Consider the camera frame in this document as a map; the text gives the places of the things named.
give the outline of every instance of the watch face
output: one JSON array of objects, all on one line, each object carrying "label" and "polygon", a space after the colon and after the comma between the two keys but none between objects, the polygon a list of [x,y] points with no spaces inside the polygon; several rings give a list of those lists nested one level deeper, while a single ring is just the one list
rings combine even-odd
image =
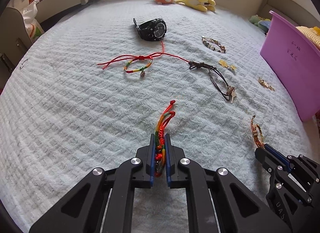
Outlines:
[{"label": "watch face", "polygon": [[165,33],[165,26],[163,23],[158,23],[155,27],[155,37],[161,38]]}]

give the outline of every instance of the yellow plush toy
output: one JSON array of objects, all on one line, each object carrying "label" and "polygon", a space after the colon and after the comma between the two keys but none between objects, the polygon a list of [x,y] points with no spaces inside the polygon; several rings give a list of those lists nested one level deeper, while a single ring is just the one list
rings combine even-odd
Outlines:
[{"label": "yellow plush toy", "polygon": [[214,7],[216,5],[214,0],[176,0],[176,3],[184,3],[186,6],[202,12],[216,10]]}]

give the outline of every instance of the red bead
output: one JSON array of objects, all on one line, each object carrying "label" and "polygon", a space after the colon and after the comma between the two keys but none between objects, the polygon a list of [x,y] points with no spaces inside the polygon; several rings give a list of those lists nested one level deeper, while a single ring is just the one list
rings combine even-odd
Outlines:
[{"label": "red bead", "polygon": [[156,161],[160,161],[162,159],[162,153],[156,154]]}]

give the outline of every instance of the gold hair clip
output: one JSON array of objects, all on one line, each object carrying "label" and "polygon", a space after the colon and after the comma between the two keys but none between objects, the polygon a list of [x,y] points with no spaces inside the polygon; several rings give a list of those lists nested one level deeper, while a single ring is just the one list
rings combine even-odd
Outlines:
[{"label": "gold hair clip", "polygon": [[[262,147],[264,148],[264,142],[263,142],[263,135],[262,135],[262,131],[261,131],[261,128],[258,124],[256,124],[255,126],[253,125],[253,119],[255,118],[256,116],[252,116],[251,118],[251,130],[252,130],[252,137],[254,139],[254,142],[256,143],[257,147]],[[260,133],[260,138],[261,138],[261,141],[259,141],[259,138],[258,138],[258,131],[257,131],[257,128],[259,130],[259,133]]]},{"label": "gold hair clip", "polygon": [[237,67],[234,66],[234,65],[228,65],[228,63],[227,63],[226,61],[224,61],[224,60],[219,60],[219,64],[222,65],[223,67],[231,70],[231,71],[235,71],[236,68],[237,68]]},{"label": "gold hair clip", "polygon": [[267,82],[265,82],[265,81],[264,81],[263,79],[261,79],[261,78],[258,79],[258,82],[259,82],[262,86],[264,86],[264,87],[266,87],[266,88],[269,88],[269,89],[272,90],[272,91],[275,90],[271,85],[269,85]]}]

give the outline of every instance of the yellow knitted fabric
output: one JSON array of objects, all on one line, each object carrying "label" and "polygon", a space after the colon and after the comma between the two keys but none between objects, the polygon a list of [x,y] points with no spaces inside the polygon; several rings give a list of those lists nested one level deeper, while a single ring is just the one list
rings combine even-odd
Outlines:
[{"label": "yellow knitted fabric", "polygon": [[318,27],[308,28],[299,26],[296,28],[300,30],[301,33],[305,35],[309,40],[311,40],[318,49],[320,49],[320,29]]}]

